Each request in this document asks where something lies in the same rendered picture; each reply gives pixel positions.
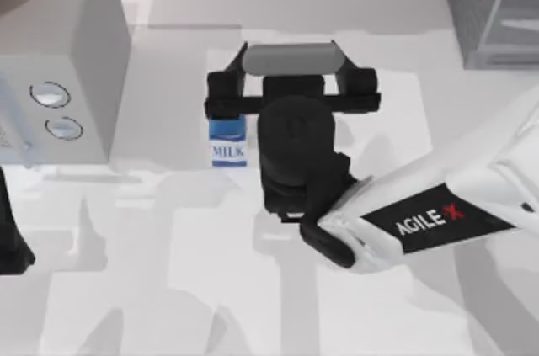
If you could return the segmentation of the blue and white milk carton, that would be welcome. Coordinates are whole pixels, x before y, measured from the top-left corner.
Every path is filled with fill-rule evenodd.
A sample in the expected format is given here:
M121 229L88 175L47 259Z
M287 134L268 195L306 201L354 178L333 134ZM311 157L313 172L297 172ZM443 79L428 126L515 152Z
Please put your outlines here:
M244 115L234 120L209 120L209 143L213 167L246 167L247 121Z

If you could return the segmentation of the pale grey rounded box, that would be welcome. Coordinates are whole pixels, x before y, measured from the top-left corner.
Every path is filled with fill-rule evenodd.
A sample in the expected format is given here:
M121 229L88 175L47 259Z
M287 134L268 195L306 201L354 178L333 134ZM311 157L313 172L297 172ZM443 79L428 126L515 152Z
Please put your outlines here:
M344 62L343 51L333 42L251 45L242 58L246 73L262 77L328 75Z

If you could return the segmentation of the grey cabinet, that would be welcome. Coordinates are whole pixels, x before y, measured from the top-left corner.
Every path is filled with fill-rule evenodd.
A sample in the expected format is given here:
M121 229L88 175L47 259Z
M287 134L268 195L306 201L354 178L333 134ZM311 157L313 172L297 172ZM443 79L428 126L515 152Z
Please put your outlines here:
M463 66L539 71L539 0L447 0Z

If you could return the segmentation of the pale microwave oven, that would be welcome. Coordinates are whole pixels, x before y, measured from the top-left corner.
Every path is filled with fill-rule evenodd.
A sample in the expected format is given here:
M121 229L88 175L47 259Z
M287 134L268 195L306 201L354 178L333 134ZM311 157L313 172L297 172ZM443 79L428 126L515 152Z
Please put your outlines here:
M115 137L131 36L121 0L0 0L0 165L101 164ZM29 86L61 84L71 102L37 104ZM75 141L45 122L70 117Z

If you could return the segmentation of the small round microwave knob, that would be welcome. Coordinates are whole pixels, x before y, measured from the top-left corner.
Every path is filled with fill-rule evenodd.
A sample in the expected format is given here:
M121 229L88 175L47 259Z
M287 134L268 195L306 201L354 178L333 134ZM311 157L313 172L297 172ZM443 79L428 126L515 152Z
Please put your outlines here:
M83 127L70 117L61 117L45 122L45 129L56 139L75 141L83 135Z

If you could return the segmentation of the large round microwave knob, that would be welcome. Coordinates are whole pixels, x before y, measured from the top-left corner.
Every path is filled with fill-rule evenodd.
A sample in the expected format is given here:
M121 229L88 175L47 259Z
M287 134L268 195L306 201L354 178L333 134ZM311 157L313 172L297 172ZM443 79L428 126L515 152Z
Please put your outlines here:
M46 81L29 86L30 97L39 105L59 109L71 102L71 94L59 83Z

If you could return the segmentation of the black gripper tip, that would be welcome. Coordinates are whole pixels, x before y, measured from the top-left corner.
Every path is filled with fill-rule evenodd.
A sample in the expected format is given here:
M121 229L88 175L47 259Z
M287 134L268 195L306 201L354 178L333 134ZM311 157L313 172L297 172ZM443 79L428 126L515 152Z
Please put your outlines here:
M35 260L15 222L5 174L0 167L0 276L24 274Z

